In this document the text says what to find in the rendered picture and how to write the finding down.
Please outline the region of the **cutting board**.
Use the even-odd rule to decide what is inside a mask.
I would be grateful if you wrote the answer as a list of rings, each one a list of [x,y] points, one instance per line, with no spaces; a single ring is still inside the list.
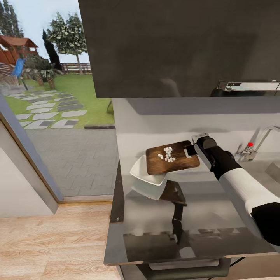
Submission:
[[[195,154],[192,155],[191,158],[187,158],[184,152],[184,149],[186,149],[186,147],[190,145],[192,145],[191,142],[189,140],[186,140],[154,148],[147,148],[147,173],[149,175],[155,175],[199,167],[200,160],[198,156]],[[168,148],[172,148],[172,151],[169,153],[170,156],[168,156],[168,160],[170,158],[174,158],[172,161],[166,160],[168,153],[167,151],[165,151],[165,149]],[[159,155],[161,155],[162,157]]]

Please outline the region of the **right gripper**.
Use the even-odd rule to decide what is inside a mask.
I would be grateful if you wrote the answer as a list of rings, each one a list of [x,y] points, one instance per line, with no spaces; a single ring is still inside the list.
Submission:
[[[194,145],[187,146],[186,149],[187,149],[187,154],[188,154],[189,156],[195,155],[195,154],[197,155],[197,152],[196,152],[196,150],[194,149]]]

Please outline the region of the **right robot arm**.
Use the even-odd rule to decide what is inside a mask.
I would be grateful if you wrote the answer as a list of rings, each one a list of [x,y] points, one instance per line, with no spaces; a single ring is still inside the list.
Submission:
[[[280,254],[280,198],[268,191],[235,161],[229,151],[217,146],[210,134],[193,135],[187,154],[199,155],[224,188],[249,231],[265,239]]]

